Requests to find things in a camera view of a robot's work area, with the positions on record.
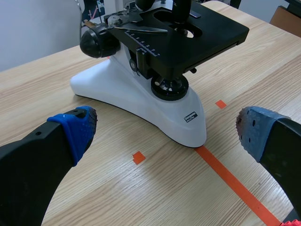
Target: wood grain surface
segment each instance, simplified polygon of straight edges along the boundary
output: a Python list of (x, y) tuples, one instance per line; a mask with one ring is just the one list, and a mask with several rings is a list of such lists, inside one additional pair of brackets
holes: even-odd
[[(205, 108), (206, 147), (283, 220), (292, 206), (240, 145), (235, 118), (258, 105), (301, 123), (301, 39), (223, 3), (204, 5), (251, 29), (245, 43), (185, 74)], [(70, 78), (102, 60), (75, 47), (0, 73), (0, 145), (79, 105), (98, 113), (94, 141), (60, 184), (43, 226), (263, 225), (194, 150), (128, 112), (73, 94)], [(220, 99), (224, 109), (215, 105)], [(136, 165), (138, 151), (146, 160)]]

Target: microscope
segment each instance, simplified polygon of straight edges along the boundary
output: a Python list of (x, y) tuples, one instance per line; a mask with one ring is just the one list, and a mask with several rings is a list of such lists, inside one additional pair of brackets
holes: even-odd
[(184, 74), (243, 43), (249, 29), (191, 0), (104, 4), (109, 14), (80, 48), (110, 59), (74, 76), (73, 92), (131, 112), (183, 146), (202, 146), (205, 113)]

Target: red object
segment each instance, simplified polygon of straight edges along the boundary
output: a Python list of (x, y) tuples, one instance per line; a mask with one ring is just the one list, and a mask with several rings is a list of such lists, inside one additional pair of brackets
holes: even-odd
[(143, 162), (145, 159), (146, 159), (146, 157), (141, 152), (137, 152), (137, 153), (133, 154), (133, 161), (134, 161), (134, 163), (136, 163), (136, 165)]
[(227, 106), (225, 104), (225, 102), (223, 102), (222, 100), (219, 100), (218, 102), (215, 103), (219, 108), (223, 109), (225, 106)]
[(280, 226), (281, 222), (207, 148), (195, 150), (267, 226)]
[(287, 221), (285, 223), (282, 223), (280, 226), (301, 226), (301, 221), (294, 220), (292, 222)]

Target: white wall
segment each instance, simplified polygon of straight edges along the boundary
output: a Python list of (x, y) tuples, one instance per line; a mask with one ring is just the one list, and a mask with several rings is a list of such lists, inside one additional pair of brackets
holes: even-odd
[(0, 72), (78, 45), (80, 19), (75, 0), (0, 0)]
[(278, 6), (287, 7), (288, 3), (284, 0), (241, 0), (239, 10), (269, 23)]

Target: black label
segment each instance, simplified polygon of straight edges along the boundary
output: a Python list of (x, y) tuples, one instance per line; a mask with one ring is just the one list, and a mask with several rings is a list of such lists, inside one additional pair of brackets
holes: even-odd
[(195, 119), (197, 116), (198, 115), (195, 112), (193, 112), (193, 113), (187, 115), (184, 119), (186, 122), (190, 122), (191, 120)]

